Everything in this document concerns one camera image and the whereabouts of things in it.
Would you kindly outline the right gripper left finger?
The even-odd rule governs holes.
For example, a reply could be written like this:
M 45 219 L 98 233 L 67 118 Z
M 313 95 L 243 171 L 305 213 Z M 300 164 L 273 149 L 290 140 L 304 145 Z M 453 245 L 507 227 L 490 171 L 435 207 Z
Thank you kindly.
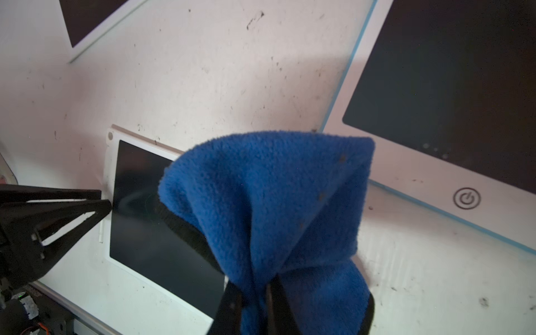
M 227 282 L 207 335 L 240 335 L 242 304 L 241 290 L 234 283 Z

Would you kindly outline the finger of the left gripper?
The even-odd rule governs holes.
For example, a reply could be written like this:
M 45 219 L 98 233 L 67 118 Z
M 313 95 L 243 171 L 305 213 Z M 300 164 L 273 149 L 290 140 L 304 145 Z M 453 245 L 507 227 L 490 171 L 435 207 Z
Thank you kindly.
M 101 195 L 100 190 L 1 185 L 1 204 L 35 200 L 100 200 Z
M 44 277 L 112 209 L 108 200 L 1 206 L 1 281 L 16 289 Z

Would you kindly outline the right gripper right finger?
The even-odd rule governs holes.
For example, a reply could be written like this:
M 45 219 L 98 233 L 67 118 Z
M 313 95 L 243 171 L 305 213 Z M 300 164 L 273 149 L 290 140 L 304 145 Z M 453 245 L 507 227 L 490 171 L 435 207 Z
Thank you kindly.
M 301 334 L 279 275 L 276 275 L 267 284 L 265 302 L 267 310 L 266 334 Z

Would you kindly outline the blue microfibre cloth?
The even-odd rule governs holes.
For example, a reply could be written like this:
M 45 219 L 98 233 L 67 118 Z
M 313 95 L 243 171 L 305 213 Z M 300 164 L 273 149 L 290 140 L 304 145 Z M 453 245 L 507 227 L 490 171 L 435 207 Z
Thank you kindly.
M 166 168 L 157 212 L 241 290 L 241 334 L 266 334 L 276 275 L 301 334 L 370 332 L 374 296 L 353 256 L 374 149 L 265 131 L 205 142 Z

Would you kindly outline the white tablet at back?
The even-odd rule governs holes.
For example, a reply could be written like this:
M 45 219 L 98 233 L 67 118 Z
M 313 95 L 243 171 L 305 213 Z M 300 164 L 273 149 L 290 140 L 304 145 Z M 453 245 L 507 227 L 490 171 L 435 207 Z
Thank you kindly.
M 61 0 L 62 17 L 71 44 L 69 63 L 127 18 L 145 0 Z

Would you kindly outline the blue-edged white drawing tablet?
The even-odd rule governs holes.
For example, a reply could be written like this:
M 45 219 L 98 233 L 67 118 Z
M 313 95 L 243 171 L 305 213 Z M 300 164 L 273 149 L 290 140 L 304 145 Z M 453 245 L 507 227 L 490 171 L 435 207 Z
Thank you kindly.
M 535 250 L 534 1 L 374 1 L 322 132 L 371 181 Z

